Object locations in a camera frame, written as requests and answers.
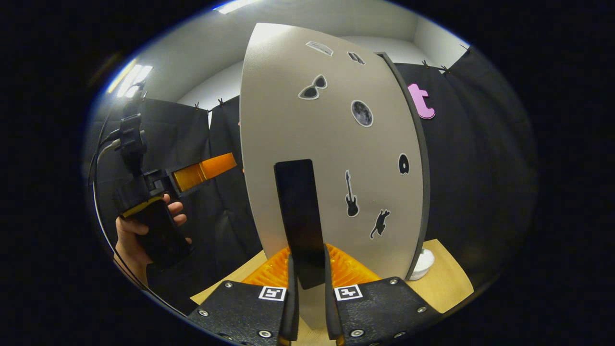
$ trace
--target ceiling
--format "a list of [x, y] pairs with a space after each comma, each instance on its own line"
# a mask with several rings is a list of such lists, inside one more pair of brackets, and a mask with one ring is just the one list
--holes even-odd
[[137, 56], [153, 66], [148, 97], [176, 102], [217, 72], [244, 59], [254, 26], [279, 23], [333, 36], [412, 42], [418, 17], [384, 0], [259, 0], [221, 14], [207, 11], [161, 35]]

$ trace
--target white wall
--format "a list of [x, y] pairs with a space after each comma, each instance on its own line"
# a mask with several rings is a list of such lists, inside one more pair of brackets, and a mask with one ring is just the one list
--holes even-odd
[[[373, 52], [386, 52], [395, 63], [421, 64], [421, 61], [426, 60], [428, 64], [433, 65], [430, 58], [410, 42], [366, 36], [344, 36], [342, 38], [369, 48]], [[195, 103], [199, 102], [199, 108], [210, 110], [219, 105], [218, 99], [228, 100], [239, 95], [243, 64], [242, 60], [218, 72], [189, 91], [177, 103], [194, 106]]]
[[461, 47], [460, 44], [469, 47], [468, 43], [451, 34], [448, 30], [420, 16], [416, 24], [414, 44], [429, 57], [429, 60], [433, 63], [431, 66], [440, 67], [444, 65], [447, 68], [466, 53], [466, 49]]

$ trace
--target sticker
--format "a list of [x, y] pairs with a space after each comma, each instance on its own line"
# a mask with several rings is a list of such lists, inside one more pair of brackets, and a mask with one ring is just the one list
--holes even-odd
[[348, 204], [347, 214], [349, 217], [355, 217], [359, 213], [359, 205], [357, 204], [357, 196], [352, 194], [349, 169], [346, 169], [346, 186], [348, 187], [348, 195], [346, 195], [346, 204]]
[[410, 172], [410, 163], [408, 162], [408, 157], [404, 153], [399, 155], [399, 172], [402, 175]]
[[374, 123], [374, 116], [371, 113], [370, 107], [367, 107], [365, 102], [354, 100], [350, 104], [350, 108], [354, 119], [361, 126], [370, 127]]
[[380, 209], [380, 214], [378, 215], [378, 218], [376, 219], [376, 225], [374, 226], [374, 229], [371, 230], [370, 239], [374, 238], [374, 233], [376, 233], [376, 231], [378, 231], [379, 236], [383, 235], [383, 231], [386, 228], [386, 225], [384, 224], [384, 219], [386, 219], [386, 217], [389, 216], [390, 214], [391, 212], [388, 211], [387, 209], [385, 210]]
[[298, 95], [301, 100], [315, 100], [319, 96], [319, 89], [326, 89], [328, 86], [325, 76], [319, 74], [314, 78], [312, 84], [306, 86]]
[[332, 57], [333, 56], [333, 50], [327, 46], [325, 46], [322, 43], [318, 43], [318, 42], [314, 42], [314, 41], [309, 41], [308, 43], [306, 43], [306, 46], [308, 47], [312, 47], [315, 50], [327, 54], [328, 56]]
[[258, 298], [283, 302], [285, 295], [286, 287], [263, 286], [263, 290], [261, 291], [261, 294], [258, 296]]
[[352, 59], [352, 61], [358, 62], [361, 65], [365, 65], [365, 62], [363, 61], [363, 59], [361, 59], [361, 57], [359, 57], [358, 54], [352, 53], [352, 52], [347, 52], [347, 53], [348, 53], [348, 56]]
[[410, 84], [408, 86], [408, 91], [410, 91], [410, 96], [412, 96], [412, 101], [415, 103], [416, 111], [419, 113], [419, 116], [423, 119], [433, 118], [435, 110], [433, 108], [427, 108], [425, 104], [424, 97], [429, 97], [427, 92], [419, 89], [419, 86], [416, 84]]
[[358, 284], [335, 288], [335, 296], [338, 300], [349, 300], [363, 297]]

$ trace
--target table surface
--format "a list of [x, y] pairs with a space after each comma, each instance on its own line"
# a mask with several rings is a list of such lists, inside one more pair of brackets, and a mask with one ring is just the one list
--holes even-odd
[[[445, 313], [474, 292], [472, 283], [461, 266], [437, 239], [424, 242], [423, 248], [433, 252], [435, 262], [425, 276], [416, 281], [406, 281], [406, 284], [438, 312]], [[236, 271], [190, 299], [200, 305], [222, 281], [241, 282], [266, 261], [267, 257], [264, 251], [261, 251]], [[292, 344], [334, 346], [335, 340], [329, 340], [326, 328], [311, 329], [300, 317], [297, 341], [293, 341]]]

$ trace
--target orange soft pad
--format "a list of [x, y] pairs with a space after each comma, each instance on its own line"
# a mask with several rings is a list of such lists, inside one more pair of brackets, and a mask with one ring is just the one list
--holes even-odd
[[235, 157], [233, 157], [232, 153], [228, 153], [175, 171], [173, 172], [173, 178], [180, 192], [184, 192], [235, 166], [237, 166]]
[[273, 255], [244, 279], [245, 284], [259, 286], [288, 287], [288, 247]]
[[376, 273], [337, 247], [327, 244], [327, 249], [334, 288], [370, 283], [381, 279]]

